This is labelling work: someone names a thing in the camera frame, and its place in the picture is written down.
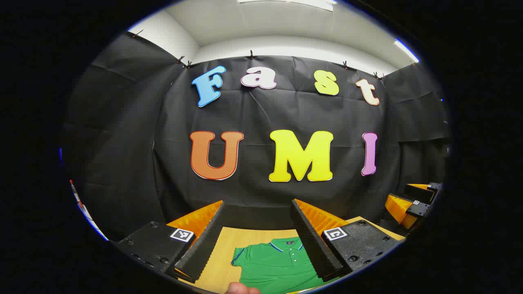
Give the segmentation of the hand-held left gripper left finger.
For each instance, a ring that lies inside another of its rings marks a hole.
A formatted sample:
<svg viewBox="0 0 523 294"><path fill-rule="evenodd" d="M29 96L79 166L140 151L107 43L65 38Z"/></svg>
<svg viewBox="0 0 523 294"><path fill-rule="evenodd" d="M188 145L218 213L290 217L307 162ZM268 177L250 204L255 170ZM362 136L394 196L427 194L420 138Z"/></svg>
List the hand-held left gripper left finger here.
<svg viewBox="0 0 523 294"><path fill-rule="evenodd" d="M220 200L170 223L150 221L112 245L157 275L194 283L215 249L225 210Z"/></svg>

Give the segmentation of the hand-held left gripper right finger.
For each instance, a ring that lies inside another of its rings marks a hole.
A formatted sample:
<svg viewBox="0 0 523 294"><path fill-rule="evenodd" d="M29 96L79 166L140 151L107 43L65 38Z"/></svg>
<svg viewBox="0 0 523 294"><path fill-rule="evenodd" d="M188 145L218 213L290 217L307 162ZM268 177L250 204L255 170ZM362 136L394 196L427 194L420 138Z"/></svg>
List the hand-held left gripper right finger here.
<svg viewBox="0 0 523 294"><path fill-rule="evenodd" d="M365 219L348 222L299 199L293 199L290 216L323 281L357 272L405 241Z"/></svg>

